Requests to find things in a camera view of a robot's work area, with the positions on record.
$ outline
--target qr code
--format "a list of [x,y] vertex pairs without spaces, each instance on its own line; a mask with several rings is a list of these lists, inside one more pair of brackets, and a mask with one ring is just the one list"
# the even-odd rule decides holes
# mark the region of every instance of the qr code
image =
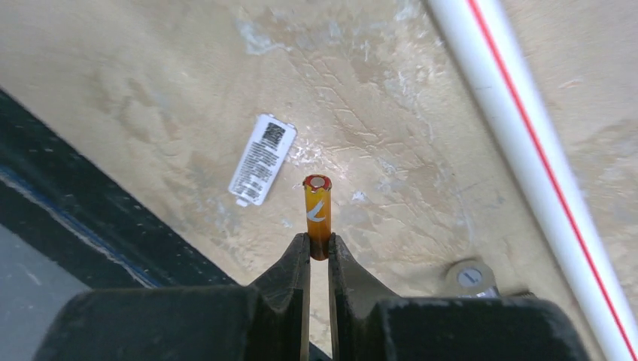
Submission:
[[281,128],[277,124],[268,123],[266,131],[263,133],[262,139],[265,141],[270,141],[275,147],[277,147],[285,132],[286,129]]

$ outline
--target blue line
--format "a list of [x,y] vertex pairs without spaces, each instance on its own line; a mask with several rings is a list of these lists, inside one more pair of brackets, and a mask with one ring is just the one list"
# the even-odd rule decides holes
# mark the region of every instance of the blue line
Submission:
[[29,194],[38,203],[46,205],[48,208],[50,208],[53,212],[55,212],[57,216],[64,219],[67,222],[67,224],[71,228],[73,228],[74,231],[84,235],[87,239],[89,239],[90,242],[93,243],[93,246],[100,248],[101,250],[105,251],[109,256],[113,257],[113,259],[116,259],[118,262],[120,262],[121,263],[120,266],[125,265],[122,267],[132,271],[133,273],[135,273],[135,275],[138,278],[146,281],[148,284],[152,285],[153,287],[163,286],[159,281],[148,276],[146,272],[144,272],[141,268],[134,265],[124,255],[122,255],[121,253],[118,253],[107,241],[100,238],[94,231],[92,231],[91,229],[86,227],[84,224],[82,224],[82,222],[77,221],[75,218],[71,217],[62,209],[60,209],[51,201],[49,201],[47,197],[36,192],[33,189],[33,187],[31,187],[30,184],[28,184],[23,179],[18,177],[18,175],[15,174],[13,171],[11,171],[10,169],[6,167],[0,166],[0,175],[4,175],[11,182],[14,182],[16,185],[20,186],[20,189],[23,192]]

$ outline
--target white logo on marker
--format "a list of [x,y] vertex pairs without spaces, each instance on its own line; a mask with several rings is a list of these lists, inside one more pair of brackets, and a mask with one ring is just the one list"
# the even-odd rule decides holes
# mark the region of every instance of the white logo on marker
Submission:
[[317,205],[315,205],[315,207],[308,212],[308,219],[313,222],[321,222],[322,220],[325,220],[326,217],[317,218],[317,213],[321,211],[321,208],[323,206],[324,206],[324,201],[319,201],[319,203],[317,203]]

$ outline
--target orange cylinder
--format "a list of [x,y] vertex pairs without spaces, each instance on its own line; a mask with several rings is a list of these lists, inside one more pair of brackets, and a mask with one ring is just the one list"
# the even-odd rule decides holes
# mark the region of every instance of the orange cylinder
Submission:
[[330,228],[330,190],[333,182],[325,175],[313,174],[303,180],[305,221],[310,238],[310,256],[317,261],[328,258]]

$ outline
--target tube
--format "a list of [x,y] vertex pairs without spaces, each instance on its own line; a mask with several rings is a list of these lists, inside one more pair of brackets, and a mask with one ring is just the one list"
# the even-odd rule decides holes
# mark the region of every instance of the tube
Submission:
[[330,228],[330,190],[333,183],[325,175],[313,174],[303,180],[305,221],[310,238],[310,256],[317,261],[328,258]]
[[590,327],[610,360],[637,361],[636,321],[497,0],[427,0]]

